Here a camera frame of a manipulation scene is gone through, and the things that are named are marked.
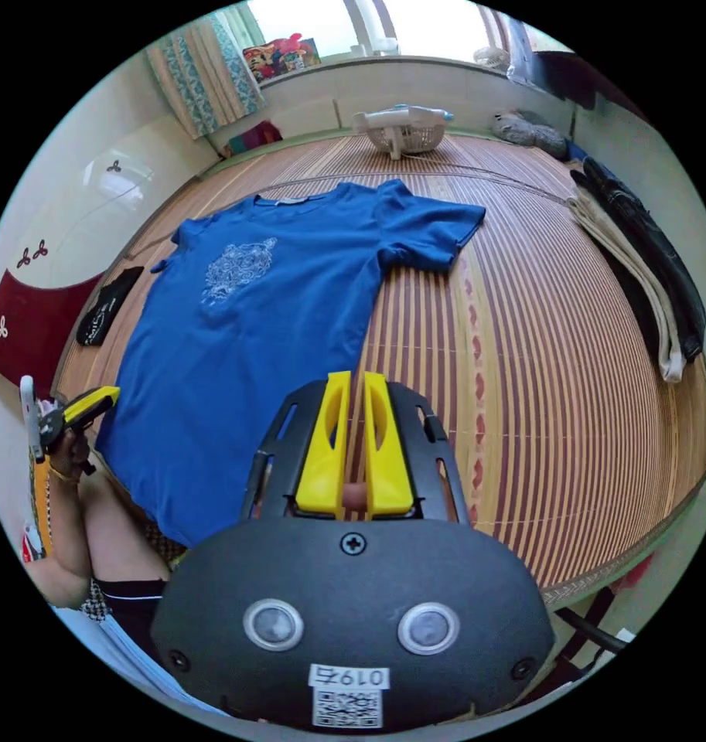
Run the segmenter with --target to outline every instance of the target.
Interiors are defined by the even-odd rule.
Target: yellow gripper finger
[[[366,520],[374,516],[405,515],[411,510],[414,498],[383,374],[366,372],[365,400]]]
[[[64,408],[64,421],[69,423],[95,406],[102,406],[104,409],[112,407],[118,401],[120,393],[121,390],[117,386],[99,386],[92,389],[67,404]]]
[[[296,490],[296,506],[300,510],[327,513],[337,519],[345,515],[343,484],[349,408],[350,371],[330,373]]]

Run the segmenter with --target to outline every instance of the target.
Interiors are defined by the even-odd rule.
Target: bracelet
[[[51,464],[49,464],[49,471],[55,474],[62,482],[69,482],[71,485],[79,484],[80,480],[74,477],[66,477],[60,471],[57,471]]]

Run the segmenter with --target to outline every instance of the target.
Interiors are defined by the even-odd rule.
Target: window sill
[[[502,78],[506,77],[506,74],[504,72],[490,70],[488,67],[483,67],[479,64],[475,64],[474,62],[462,62],[460,60],[447,60],[447,59],[444,59],[443,57],[437,57],[437,56],[407,56],[404,54],[397,54],[397,55],[392,55],[392,56],[351,57],[350,59],[347,59],[347,60],[335,60],[332,62],[322,61],[321,64],[317,64],[313,67],[305,67],[303,70],[294,70],[293,72],[288,72],[285,75],[281,75],[280,77],[274,77],[271,80],[266,80],[265,82],[260,83],[260,88],[264,89],[267,87],[273,87],[273,85],[277,85],[286,80],[290,80],[291,78],[301,77],[303,75],[309,75],[314,72],[322,72],[324,70],[336,70],[340,67],[356,66],[356,65],[363,65],[363,64],[406,64],[406,63],[411,63],[411,62],[438,64],[438,65],[447,66],[447,67],[460,67],[461,69],[464,69],[464,70],[477,70],[478,72],[482,72],[486,75],[494,75],[496,77],[502,77]]]

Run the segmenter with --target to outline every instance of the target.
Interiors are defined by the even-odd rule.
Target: black bag
[[[97,303],[82,318],[77,328],[77,342],[80,345],[103,344],[115,315],[143,270],[143,266],[126,268],[118,278],[100,289]]]
[[[661,283],[672,304],[680,348],[692,361],[703,350],[706,310],[691,275],[634,193],[591,157],[582,168],[571,171],[571,177],[593,195]]]

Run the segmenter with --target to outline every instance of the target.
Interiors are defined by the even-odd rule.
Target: striped mat
[[[623,569],[706,473],[703,359],[668,386],[628,302],[564,200],[565,165],[537,149],[449,136],[392,162],[365,137],[299,145],[181,192],[110,275],[172,252],[172,231],[259,192],[324,192],[339,180],[486,207],[450,277],[399,268],[380,292],[355,375],[347,477],[364,477],[361,370],[424,394],[455,449],[473,527],[525,561],[549,604]],[[154,277],[145,271],[105,344],[67,350],[58,390],[113,383]]]

